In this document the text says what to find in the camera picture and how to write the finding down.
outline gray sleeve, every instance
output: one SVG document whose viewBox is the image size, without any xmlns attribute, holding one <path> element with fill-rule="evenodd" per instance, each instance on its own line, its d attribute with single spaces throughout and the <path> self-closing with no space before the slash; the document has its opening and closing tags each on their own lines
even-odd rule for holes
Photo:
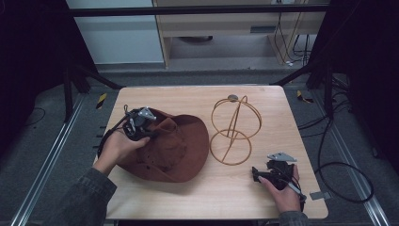
<svg viewBox="0 0 399 226">
<path fill-rule="evenodd" d="M 103 225 L 106 206 L 116 189 L 105 175 L 91 168 L 71 186 L 42 225 Z"/>
<path fill-rule="evenodd" d="M 288 211 L 279 215 L 280 226 L 305 226 L 309 225 L 308 217 L 299 211 Z"/>
</svg>

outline hat crown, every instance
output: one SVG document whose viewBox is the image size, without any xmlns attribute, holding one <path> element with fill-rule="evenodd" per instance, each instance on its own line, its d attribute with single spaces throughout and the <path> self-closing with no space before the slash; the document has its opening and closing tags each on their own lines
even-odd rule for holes
<svg viewBox="0 0 399 226">
<path fill-rule="evenodd" d="M 138 163 L 157 167 L 163 172 L 172 170 L 184 158 L 187 146 L 184 134 L 171 118 L 154 123 L 152 130 L 157 136 L 137 150 Z"/>
</svg>

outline person's right hand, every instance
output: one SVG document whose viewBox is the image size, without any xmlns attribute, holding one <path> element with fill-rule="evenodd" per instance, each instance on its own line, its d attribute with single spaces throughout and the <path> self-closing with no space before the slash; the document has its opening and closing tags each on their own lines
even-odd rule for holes
<svg viewBox="0 0 399 226">
<path fill-rule="evenodd" d="M 298 168 L 294 165 L 294 182 L 299 181 Z M 289 186 L 286 186 L 283 190 L 276 189 L 272 183 L 263 177 L 259 177 L 259 181 L 266 187 L 266 189 L 273 196 L 274 202 L 280 213 L 287 211 L 300 211 L 299 196 Z"/>
</svg>

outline gray floor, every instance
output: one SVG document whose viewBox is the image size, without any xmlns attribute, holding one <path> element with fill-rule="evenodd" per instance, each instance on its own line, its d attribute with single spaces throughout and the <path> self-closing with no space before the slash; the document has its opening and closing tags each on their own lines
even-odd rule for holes
<svg viewBox="0 0 399 226">
<path fill-rule="evenodd" d="M 168 69 L 141 69 L 134 73 L 103 72 L 103 75 L 124 86 L 266 85 L 301 67 L 299 61 L 292 67 L 279 65 L 268 39 L 262 36 L 214 37 L 212 41 L 202 43 L 187 43 L 175 39 L 173 46 Z M 305 74 L 285 87 L 287 99 L 298 125 L 320 118 L 324 114 L 320 106 L 322 101 L 318 101 L 319 104 L 309 104 L 296 98 L 296 91 L 300 89 L 305 98 L 319 100 L 322 89 L 308 91 L 304 86 L 306 78 Z M 102 126 L 107 124 L 118 92 L 93 80 L 90 80 L 90 84 L 92 85 L 90 94 L 74 93 L 74 100 L 83 98 L 82 108 L 31 210 L 30 221 L 43 220 L 53 208 L 56 208 L 57 201 L 66 189 L 92 164 L 96 153 L 93 146 L 97 146 L 100 142 L 97 135 L 104 132 Z M 107 98 L 102 109 L 96 109 L 95 105 L 102 93 L 107 93 Z M 345 97 L 340 95 L 336 100 L 340 103 L 345 101 Z M 43 115 L 41 109 L 34 110 L 27 123 L 39 121 L 25 127 L 12 145 L 12 154 L 0 165 L 0 221 L 3 222 L 12 220 L 22 205 L 61 130 L 64 118 L 62 86 L 44 91 L 37 98 L 36 107 L 44 109 L 44 117 L 40 120 Z M 371 178 L 375 187 L 375 196 L 370 202 L 362 204 L 347 202 L 332 194 L 333 198 L 326 200 L 328 217 L 323 220 L 313 220 L 312 224 L 399 225 L 399 216 L 395 211 L 399 202 L 397 197 L 399 177 L 386 160 L 373 157 L 372 147 L 354 115 L 348 111 L 349 108 L 350 105 L 344 105 L 335 114 L 333 127 L 328 130 L 323 145 L 322 163 L 354 162 Z M 327 121 L 323 121 L 312 128 L 301 130 L 300 133 L 302 136 L 322 133 L 326 124 Z M 321 135 L 303 137 L 314 169 L 317 168 L 321 137 Z M 359 182 L 362 180 L 361 177 L 359 178 L 356 173 L 353 175 L 354 173 L 347 168 L 330 167 L 323 170 L 323 173 L 327 182 L 345 197 L 359 199 L 359 193 L 368 189 Z M 319 176 L 318 180 L 322 190 L 328 191 Z M 381 217 L 373 217 L 370 209 L 380 210 L 378 214 L 385 217 L 388 222 L 379 221 Z"/>
</svg>

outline wooden table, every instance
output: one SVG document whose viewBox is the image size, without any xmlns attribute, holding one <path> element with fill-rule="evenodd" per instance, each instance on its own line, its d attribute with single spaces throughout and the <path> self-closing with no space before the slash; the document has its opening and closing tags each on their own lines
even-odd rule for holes
<svg viewBox="0 0 399 226">
<path fill-rule="evenodd" d="M 282 87 L 275 86 L 214 86 L 214 87 L 143 87 L 120 91 L 107 129 L 129 110 L 149 106 L 171 115 L 189 114 L 201 118 L 210 137 L 216 129 L 211 115 L 217 101 L 230 94 L 248 102 L 262 114 L 263 126 L 250 139 L 252 153 L 241 165 L 219 163 L 209 153 L 201 172 L 186 183 L 145 181 L 115 167 L 109 178 L 118 189 L 108 204 L 110 219 L 260 219 L 277 218 L 279 213 L 269 193 L 251 177 L 251 167 L 266 170 L 267 155 L 285 152 L 295 157 L 300 174 L 300 185 L 308 196 L 304 212 L 309 218 L 325 218 L 327 207 L 323 200 L 312 201 L 309 193 L 319 191 L 311 163 L 298 133 L 295 120 Z M 227 129 L 234 104 L 221 105 L 214 114 L 219 130 Z M 249 135 L 256 131 L 258 120 L 242 106 L 237 129 Z M 230 160 L 246 154 L 246 142 L 237 142 L 241 153 L 232 153 Z"/>
</svg>

